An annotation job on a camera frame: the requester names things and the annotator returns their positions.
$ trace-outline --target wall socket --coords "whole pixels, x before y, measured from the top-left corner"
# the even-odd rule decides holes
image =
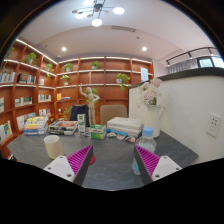
[[[214,114],[210,114],[207,126],[207,133],[209,133],[214,137],[217,137],[219,133],[220,124],[221,124],[221,118],[217,117]]]

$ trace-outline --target ceiling light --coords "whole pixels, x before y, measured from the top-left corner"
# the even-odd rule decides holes
[[[75,17],[76,17],[77,19],[82,19],[82,18],[85,17],[85,13],[83,13],[83,12],[78,12],[78,13],[76,14]]]
[[[82,4],[83,4],[83,5],[92,5],[93,2],[94,2],[94,0],[86,0],[86,1],[84,1]]]
[[[104,7],[106,0],[85,0],[83,2],[83,5],[89,6],[92,5],[92,7],[86,7],[86,8],[80,8],[75,9],[72,11],[72,13],[76,14],[77,19],[82,19],[83,17],[87,16],[88,18],[91,18],[94,16],[94,14],[98,13],[98,18],[92,21],[93,26],[100,26],[102,24],[102,20],[100,20],[100,15],[102,11],[105,11],[105,14],[110,14],[109,10],[112,8],[113,12],[117,15],[121,15],[125,12],[125,10],[121,7]]]
[[[102,20],[101,19],[94,19],[93,21],[92,21],[92,25],[93,26],[100,26],[102,24]]]
[[[124,9],[123,8],[120,8],[120,7],[116,7],[113,9],[113,12],[117,15],[121,15],[124,13]]]

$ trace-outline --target chair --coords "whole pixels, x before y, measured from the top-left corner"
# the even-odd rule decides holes
[[[100,107],[100,124],[106,125],[114,117],[128,117],[127,108],[122,104]]]

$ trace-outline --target white figure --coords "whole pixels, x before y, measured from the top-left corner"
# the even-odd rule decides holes
[[[98,101],[100,97],[93,94],[92,89],[90,87],[87,87],[86,90],[89,92],[88,95],[82,92],[82,83],[81,83],[80,94],[87,97],[89,100],[89,105],[88,105],[89,106],[89,125],[91,126],[92,124],[96,124],[94,102]]]

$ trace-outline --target white box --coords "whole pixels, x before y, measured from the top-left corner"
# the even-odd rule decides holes
[[[78,114],[78,129],[80,132],[86,131],[86,115]]]

